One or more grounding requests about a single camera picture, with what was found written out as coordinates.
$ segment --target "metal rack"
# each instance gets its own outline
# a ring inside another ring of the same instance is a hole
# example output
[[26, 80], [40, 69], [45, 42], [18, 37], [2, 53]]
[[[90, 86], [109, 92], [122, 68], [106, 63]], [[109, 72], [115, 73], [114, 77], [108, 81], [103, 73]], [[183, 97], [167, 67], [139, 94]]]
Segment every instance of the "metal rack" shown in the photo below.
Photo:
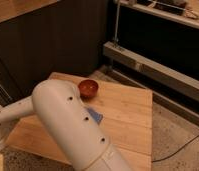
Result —
[[137, 10], [143, 13], [147, 13], [153, 16], [157, 16], [160, 18], [164, 18], [170, 21], [174, 21], [180, 24], [184, 24], [193, 28], [199, 29], [199, 22], [195, 21], [190, 18], [186, 18], [183, 16], [175, 15], [169, 12], [161, 11], [158, 9], [150, 8], [144, 5], [140, 5], [136, 3], [136, 0], [114, 0], [115, 3], [119, 4], [120, 6], [128, 7], [133, 10]]
[[[163, 12], [157, 9], [148, 8], [143, 5], [136, 4], [135, 0], [118, 0], [117, 2], [117, 14], [116, 14], [116, 25], [115, 25], [115, 33], [113, 42], [107, 42], [103, 47], [103, 54], [111, 60], [110, 69], [112, 69], [113, 61], [117, 61], [128, 68], [131, 68], [142, 75], [145, 75], [167, 87], [174, 89], [175, 91], [199, 102], [199, 81], [189, 77], [183, 73], [175, 71], [171, 68], [168, 68], [164, 65], [161, 65], [153, 60], [150, 60], [144, 56], [141, 56], [135, 52], [132, 52], [124, 47], [118, 45], [118, 28], [119, 28], [119, 15], [121, 6], [129, 7], [134, 10], [138, 10], [144, 13], [148, 13], [154, 16], [158, 16], [161, 18], [169, 19], [174, 22], [178, 22], [181, 24], [185, 24], [187, 26], [191, 26], [199, 29], [199, 23], [186, 19], [181, 16], [177, 16], [174, 14], [169, 14], [167, 12]], [[163, 101], [162, 103], [172, 104], [174, 109], [177, 108], [186, 119], [191, 122], [195, 122], [199, 124], [199, 115], [195, 112], [181, 106], [171, 99], [166, 98], [157, 92], [154, 95], [159, 97], [159, 101]]]

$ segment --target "wall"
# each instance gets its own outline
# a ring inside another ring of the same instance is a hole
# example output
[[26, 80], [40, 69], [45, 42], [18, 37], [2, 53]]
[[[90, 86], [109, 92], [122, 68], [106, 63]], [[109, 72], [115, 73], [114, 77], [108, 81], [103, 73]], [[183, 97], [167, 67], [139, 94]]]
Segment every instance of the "wall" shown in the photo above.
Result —
[[63, 0], [0, 23], [0, 59], [23, 96], [52, 71], [87, 76], [100, 63], [108, 0]]

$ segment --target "wooden board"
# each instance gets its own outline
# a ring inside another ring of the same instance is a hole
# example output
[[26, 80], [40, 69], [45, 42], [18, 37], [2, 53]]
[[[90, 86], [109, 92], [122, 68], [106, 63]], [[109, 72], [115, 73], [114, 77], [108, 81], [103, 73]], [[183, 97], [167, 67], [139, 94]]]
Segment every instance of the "wooden board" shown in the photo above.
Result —
[[[69, 80], [76, 84], [84, 79], [60, 73], [53, 73], [50, 78]], [[97, 96], [85, 103], [103, 114], [100, 127], [110, 136], [134, 170], [151, 170], [152, 92], [98, 80], [97, 82]], [[21, 119], [10, 134], [7, 144], [69, 163], [36, 116]]]
[[59, 0], [0, 0], [0, 22], [58, 1]]

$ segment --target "speckled floor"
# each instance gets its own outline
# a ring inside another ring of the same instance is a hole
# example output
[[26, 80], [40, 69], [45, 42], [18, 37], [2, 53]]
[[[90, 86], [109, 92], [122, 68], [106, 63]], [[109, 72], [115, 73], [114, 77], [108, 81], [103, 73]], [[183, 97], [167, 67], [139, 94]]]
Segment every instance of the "speckled floor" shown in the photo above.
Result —
[[[116, 82], [99, 71], [96, 71], [90, 77]], [[199, 127], [159, 104], [153, 103], [152, 160], [168, 156], [198, 134]], [[73, 171], [71, 166], [12, 148], [6, 148], [3, 154], [5, 171]], [[199, 171], [199, 138], [173, 157], [153, 163], [152, 170]]]

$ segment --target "red bowl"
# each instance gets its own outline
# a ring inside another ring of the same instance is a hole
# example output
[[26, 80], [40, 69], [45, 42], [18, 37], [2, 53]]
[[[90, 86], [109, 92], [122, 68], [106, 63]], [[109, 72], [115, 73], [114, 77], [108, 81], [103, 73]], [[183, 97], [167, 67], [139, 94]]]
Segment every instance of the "red bowl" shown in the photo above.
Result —
[[81, 97], [93, 98], [96, 96], [99, 86], [96, 81], [88, 79], [81, 81], [78, 88], [80, 90]]

